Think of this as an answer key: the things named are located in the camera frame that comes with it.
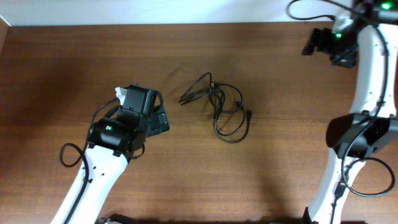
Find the tangled cable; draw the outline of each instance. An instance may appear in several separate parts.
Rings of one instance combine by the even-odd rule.
[[[202,80],[205,76],[209,75],[210,76],[210,82],[209,82],[209,87],[203,90],[197,90],[197,91],[192,91],[191,90],[200,82],[200,80]],[[225,111],[223,110],[223,106],[225,103],[225,92],[220,88],[221,86],[228,86],[234,90],[236,90],[240,97],[241,100],[240,101],[236,101],[236,104],[238,106],[238,108],[236,108],[235,110],[229,110],[229,111]],[[179,103],[181,103],[181,106],[186,105],[187,103],[191,103],[193,101],[202,99],[202,98],[206,98],[208,97],[210,100],[210,103],[213,105],[214,107],[214,115],[213,115],[213,126],[215,129],[215,132],[217,134],[217,136],[224,142],[230,143],[230,144],[236,144],[239,143],[241,141],[243,141],[243,139],[248,135],[249,132],[249,127],[250,127],[250,120],[251,120],[251,115],[252,115],[252,111],[251,110],[245,110],[244,106],[243,106],[243,95],[242,93],[238,90],[238,88],[236,88],[235,86],[229,85],[229,84],[225,84],[225,83],[213,83],[212,82],[212,78],[211,78],[211,73],[205,73],[204,75],[202,75],[180,98],[180,100],[178,101]],[[219,129],[217,128],[217,121],[218,118],[220,117],[221,114],[235,114],[236,112],[238,112],[239,110],[241,110],[243,112],[243,119],[241,124],[231,133],[228,134],[223,134],[219,131]],[[244,121],[247,119],[247,128],[246,131],[244,133],[244,135],[239,138],[238,140],[235,141],[229,141],[227,139],[225,139],[224,137],[227,136],[232,136],[233,134],[235,134],[236,132],[238,132],[241,127],[244,124]]]

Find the wooden table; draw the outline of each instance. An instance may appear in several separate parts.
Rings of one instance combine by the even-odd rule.
[[[11,27],[0,59],[0,222],[50,223],[77,173],[59,163],[60,146],[83,146],[94,110],[130,83],[163,93],[171,130],[147,140],[100,216],[300,218],[326,167],[328,122],[348,113],[356,84],[355,69],[332,67],[324,54],[300,56],[310,31],[329,25]],[[178,104],[205,72],[238,87],[253,110],[242,143],[216,137],[208,101]],[[395,141],[377,155],[394,170],[397,148]],[[65,157],[71,162],[77,153]],[[354,186],[375,192],[389,181],[369,163]],[[343,220],[395,223],[397,200],[398,190],[350,194]]]

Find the black end effector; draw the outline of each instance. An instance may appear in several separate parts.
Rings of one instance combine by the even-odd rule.
[[[331,32],[331,29],[323,30],[315,28],[312,30],[311,36],[305,45],[302,55],[313,55],[317,48],[317,52],[323,52],[329,55],[332,65],[346,68],[352,68],[356,65],[358,45],[356,36],[345,35],[337,37]]]
[[[368,114],[349,114],[330,121],[326,132],[326,143],[332,147],[339,159],[343,158],[348,144],[370,120]],[[377,118],[374,124],[357,138],[348,156],[363,159],[380,151],[398,137],[398,120]]]
[[[156,96],[160,105],[155,105]],[[159,91],[143,88],[138,85],[127,87],[123,105],[111,108],[90,129],[89,147],[94,145],[114,151],[115,156],[123,154],[127,161],[139,156],[134,152],[145,149],[146,138],[170,129],[169,121],[163,106],[163,97]]]

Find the green light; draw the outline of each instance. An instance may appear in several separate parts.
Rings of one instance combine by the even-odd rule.
[[[390,10],[392,8],[392,3],[391,2],[385,2],[381,4],[381,7],[385,10]]]

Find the white background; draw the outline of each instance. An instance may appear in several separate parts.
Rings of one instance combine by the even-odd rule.
[[[88,24],[191,24],[291,21],[290,0],[0,0],[0,15],[12,26]],[[337,0],[351,5],[351,0]],[[304,0],[297,16],[334,14],[337,8]]]

